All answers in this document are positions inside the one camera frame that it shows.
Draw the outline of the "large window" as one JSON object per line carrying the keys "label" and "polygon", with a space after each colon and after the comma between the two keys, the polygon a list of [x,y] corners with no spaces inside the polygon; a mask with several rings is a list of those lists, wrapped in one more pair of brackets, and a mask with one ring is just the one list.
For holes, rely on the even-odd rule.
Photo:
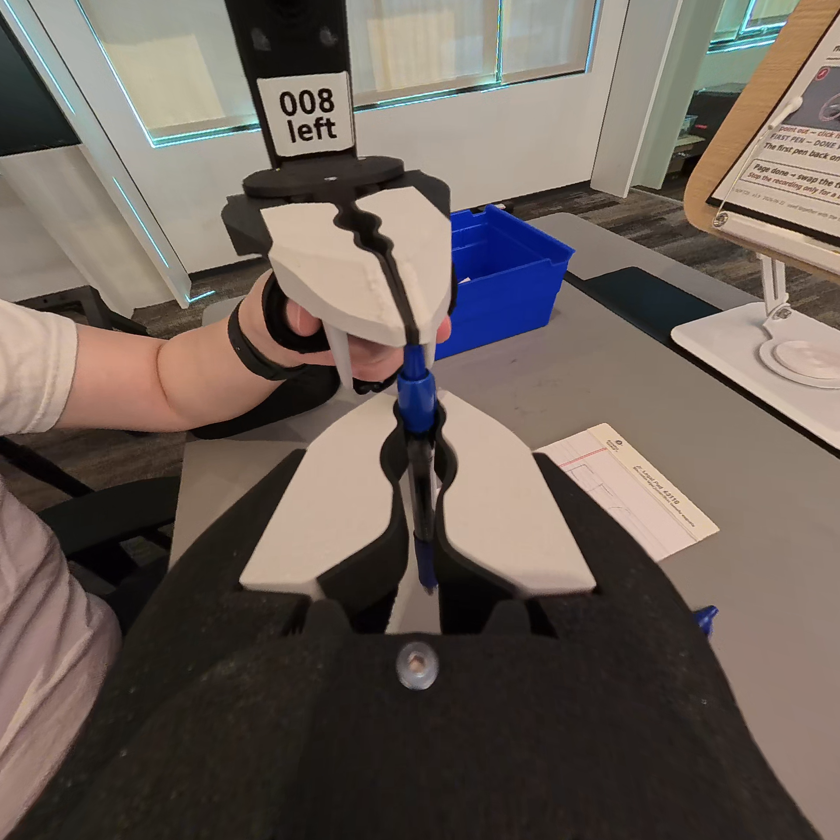
{"label": "large window", "polygon": [[[356,108],[586,72],[601,5],[347,2]],[[259,130],[224,2],[77,6],[151,146]]]}

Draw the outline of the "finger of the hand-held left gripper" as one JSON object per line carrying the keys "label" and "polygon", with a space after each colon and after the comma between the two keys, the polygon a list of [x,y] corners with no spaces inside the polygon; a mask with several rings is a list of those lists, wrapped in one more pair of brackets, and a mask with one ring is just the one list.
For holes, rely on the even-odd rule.
{"label": "finger of the hand-held left gripper", "polygon": [[453,300],[452,229],[447,216],[414,186],[362,197],[357,207],[381,220],[406,293],[428,368],[434,365],[438,329]]}
{"label": "finger of the hand-held left gripper", "polygon": [[413,301],[396,247],[410,203],[263,208],[268,257],[292,301],[320,319],[341,383],[354,388],[350,337],[400,349],[413,341]]}

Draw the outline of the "dark wall screen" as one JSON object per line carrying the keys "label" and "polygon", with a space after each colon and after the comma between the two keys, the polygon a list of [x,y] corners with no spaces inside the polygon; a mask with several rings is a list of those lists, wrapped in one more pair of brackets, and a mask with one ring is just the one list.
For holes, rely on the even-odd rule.
{"label": "dark wall screen", "polygon": [[75,130],[2,19],[1,155],[5,157],[79,144]]}

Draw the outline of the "white lined notepad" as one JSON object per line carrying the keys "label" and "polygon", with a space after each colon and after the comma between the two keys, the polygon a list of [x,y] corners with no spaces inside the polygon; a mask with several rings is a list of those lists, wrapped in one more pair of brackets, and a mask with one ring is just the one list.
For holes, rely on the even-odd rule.
{"label": "white lined notepad", "polygon": [[719,532],[686,494],[608,423],[537,449],[656,562]]}

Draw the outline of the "person's left hand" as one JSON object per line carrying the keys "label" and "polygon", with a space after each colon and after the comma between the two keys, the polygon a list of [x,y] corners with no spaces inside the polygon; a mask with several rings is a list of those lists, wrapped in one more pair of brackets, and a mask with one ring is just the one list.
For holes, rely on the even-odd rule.
{"label": "person's left hand", "polygon": [[[264,288],[270,275],[267,271],[260,276],[238,307],[239,325],[246,339],[268,360],[286,368],[296,368],[302,364],[334,366],[330,350],[299,353],[273,340],[263,309]],[[290,331],[302,337],[317,333],[322,327],[319,319],[291,300],[285,303],[280,320]],[[399,348],[377,344],[353,335],[348,337],[348,346],[353,376],[361,381],[383,382],[396,373],[403,363],[403,350]]]}

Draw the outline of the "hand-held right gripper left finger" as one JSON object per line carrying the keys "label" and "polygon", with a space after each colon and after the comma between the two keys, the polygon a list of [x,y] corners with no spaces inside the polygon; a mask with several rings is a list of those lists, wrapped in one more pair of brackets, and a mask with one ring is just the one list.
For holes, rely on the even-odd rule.
{"label": "hand-held right gripper left finger", "polygon": [[301,453],[241,588],[331,600],[355,631],[384,634],[410,560],[406,468],[393,395],[374,396],[336,420]]}

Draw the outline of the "person's white shirt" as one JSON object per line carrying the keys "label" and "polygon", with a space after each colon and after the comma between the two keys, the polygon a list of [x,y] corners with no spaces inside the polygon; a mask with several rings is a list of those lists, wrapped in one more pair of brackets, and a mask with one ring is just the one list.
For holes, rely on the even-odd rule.
{"label": "person's white shirt", "polygon": [[[1,302],[1,433],[41,433],[62,415],[76,324]],[[58,539],[1,489],[1,837],[64,761],[118,655],[108,605],[70,572]]]}

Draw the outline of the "person's left forearm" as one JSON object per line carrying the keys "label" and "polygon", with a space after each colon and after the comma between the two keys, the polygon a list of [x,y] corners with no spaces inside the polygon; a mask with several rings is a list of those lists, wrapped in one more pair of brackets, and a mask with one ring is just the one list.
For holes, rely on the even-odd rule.
{"label": "person's left forearm", "polygon": [[56,427],[184,432],[238,417],[276,387],[246,369],[221,322],[169,340],[79,325]]}

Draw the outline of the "blue plastic bin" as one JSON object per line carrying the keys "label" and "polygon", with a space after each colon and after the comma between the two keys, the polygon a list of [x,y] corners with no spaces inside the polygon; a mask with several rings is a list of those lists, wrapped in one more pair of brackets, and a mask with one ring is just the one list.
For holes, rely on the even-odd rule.
{"label": "blue plastic bin", "polygon": [[450,223],[457,295],[436,360],[545,327],[574,249],[496,206]]}

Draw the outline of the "wooden document stand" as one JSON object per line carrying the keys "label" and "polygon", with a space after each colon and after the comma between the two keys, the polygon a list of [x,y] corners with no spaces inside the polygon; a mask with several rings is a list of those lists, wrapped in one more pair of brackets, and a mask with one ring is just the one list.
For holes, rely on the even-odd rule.
{"label": "wooden document stand", "polygon": [[707,203],[721,178],[769,117],[827,27],[838,1],[799,2],[750,83],[701,157],[685,191],[685,212],[695,228],[754,252],[763,302],[749,303],[675,327],[683,349],[839,446],[838,329],[793,309],[785,285],[789,267],[839,281],[838,245],[825,245],[782,227]]}

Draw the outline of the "black office chair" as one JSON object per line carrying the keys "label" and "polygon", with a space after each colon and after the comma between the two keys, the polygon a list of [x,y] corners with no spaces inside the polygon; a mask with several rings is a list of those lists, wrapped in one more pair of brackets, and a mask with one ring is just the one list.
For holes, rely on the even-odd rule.
{"label": "black office chair", "polygon": [[[154,477],[93,490],[9,437],[1,437],[1,454],[12,466],[68,496],[38,511],[37,517],[55,534],[68,561],[111,585],[104,599],[126,635],[167,573],[172,538],[163,529],[175,520],[180,480]],[[163,555],[139,565],[123,548],[132,539],[152,543]]]}

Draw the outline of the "printed instruction sheet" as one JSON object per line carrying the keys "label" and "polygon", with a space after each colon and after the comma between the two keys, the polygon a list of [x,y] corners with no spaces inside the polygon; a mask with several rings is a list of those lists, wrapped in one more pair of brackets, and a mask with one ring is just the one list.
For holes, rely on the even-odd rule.
{"label": "printed instruction sheet", "polygon": [[838,14],[707,203],[838,245]]}

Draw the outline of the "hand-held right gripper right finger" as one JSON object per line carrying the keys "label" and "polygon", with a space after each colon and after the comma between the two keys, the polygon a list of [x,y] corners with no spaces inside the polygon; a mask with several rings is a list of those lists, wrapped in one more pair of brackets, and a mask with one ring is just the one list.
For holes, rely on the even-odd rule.
{"label": "hand-held right gripper right finger", "polygon": [[531,449],[451,392],[438,396],[434,572],[443,634],[478,634],[499,602],[596,582]]}

